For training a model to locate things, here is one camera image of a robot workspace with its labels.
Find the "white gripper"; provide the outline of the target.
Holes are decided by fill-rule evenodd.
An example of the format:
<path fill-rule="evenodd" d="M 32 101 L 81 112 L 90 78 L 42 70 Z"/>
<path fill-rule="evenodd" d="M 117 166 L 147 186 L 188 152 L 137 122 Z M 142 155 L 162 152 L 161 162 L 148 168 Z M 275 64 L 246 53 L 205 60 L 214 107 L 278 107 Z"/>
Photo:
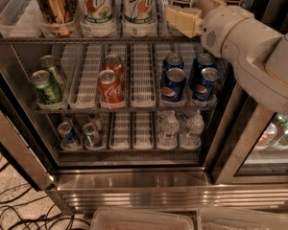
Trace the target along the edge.
<path fill-rule="evenodd" d="M 223 0 L 197 0 L 197 8 L 167 6 L 165 18 L 172 27 L 189 38 L 201 35 L 203 47 L 220 58 L 228 34 L 240 22 L 254 18 L 251 12 L 243 8 L 226 4 Z"/>

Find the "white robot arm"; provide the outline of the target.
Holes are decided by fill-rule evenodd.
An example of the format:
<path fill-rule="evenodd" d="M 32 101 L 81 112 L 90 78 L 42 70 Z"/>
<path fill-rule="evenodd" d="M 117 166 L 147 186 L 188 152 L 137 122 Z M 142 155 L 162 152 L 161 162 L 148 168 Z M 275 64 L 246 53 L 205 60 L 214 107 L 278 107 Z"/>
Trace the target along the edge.
<path fill-rule="evenodd" d="M 254 14 L 219 0 L 200 0 L 198 8 L 167 6 L 166 21 L 233 67 L 238 84 L 273 112 L 288 111 L 288 33 L 281 34 Z"/>

